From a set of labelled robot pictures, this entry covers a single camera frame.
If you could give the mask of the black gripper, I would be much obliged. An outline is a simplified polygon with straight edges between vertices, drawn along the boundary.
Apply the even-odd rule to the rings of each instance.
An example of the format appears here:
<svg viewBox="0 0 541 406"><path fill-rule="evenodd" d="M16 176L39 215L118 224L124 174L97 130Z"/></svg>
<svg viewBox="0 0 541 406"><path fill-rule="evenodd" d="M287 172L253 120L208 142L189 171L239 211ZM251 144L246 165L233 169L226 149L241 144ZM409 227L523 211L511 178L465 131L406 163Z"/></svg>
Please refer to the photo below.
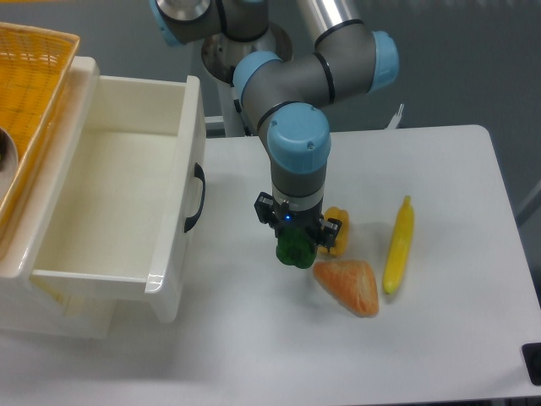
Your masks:
<svg viewBox="0 0 541 406"><path fill-rule="evenodd" d="M334 217L322 218L320 199L306 210L297 210L291 201L278 200L266 192L260 192L254 209L258 220L271 228L278 239L287 229L305 232L316 246L331 249L336 246L336 239L342 228L342 221Z"/></svg>

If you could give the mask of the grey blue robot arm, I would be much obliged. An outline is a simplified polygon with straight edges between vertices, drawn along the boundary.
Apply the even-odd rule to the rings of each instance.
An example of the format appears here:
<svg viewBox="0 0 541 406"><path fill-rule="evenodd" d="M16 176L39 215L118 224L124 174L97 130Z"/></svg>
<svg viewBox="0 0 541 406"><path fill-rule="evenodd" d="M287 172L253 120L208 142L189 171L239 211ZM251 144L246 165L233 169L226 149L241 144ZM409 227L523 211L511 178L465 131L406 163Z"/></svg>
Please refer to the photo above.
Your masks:
<svg viewBox="0 0 541 406"><path fill-rule="evenodd" d="M272 191L254 208L278 239L294 231L310 249L330 248L341 228L322 215L330 128L323 108L390 85L399 72L396 43L369 30L351 1L301 1L313 52L292 56L266 1L153 1L171 45L202 40L206 70L230 85L249 129L270 159Z"/></svg>

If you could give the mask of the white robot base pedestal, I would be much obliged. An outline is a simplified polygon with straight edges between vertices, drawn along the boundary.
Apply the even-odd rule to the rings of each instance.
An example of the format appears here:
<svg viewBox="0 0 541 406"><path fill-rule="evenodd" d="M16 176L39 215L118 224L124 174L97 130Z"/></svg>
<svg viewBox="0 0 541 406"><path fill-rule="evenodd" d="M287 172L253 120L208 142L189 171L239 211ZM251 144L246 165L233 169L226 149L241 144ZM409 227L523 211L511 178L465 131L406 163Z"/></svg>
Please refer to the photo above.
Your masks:
<svg viewBox="0 0 541 406"><path fill-rule="evenodd" d="M202 62L217 85L226 137L242 137L253 133L254 126L243 110L242 94L249 75L257 68L257 62L268 53L275 54L283 61L292 59L289 35L273 22L268 24L260 38L253 41L234 41L224 34L204 40Z"/></svg>

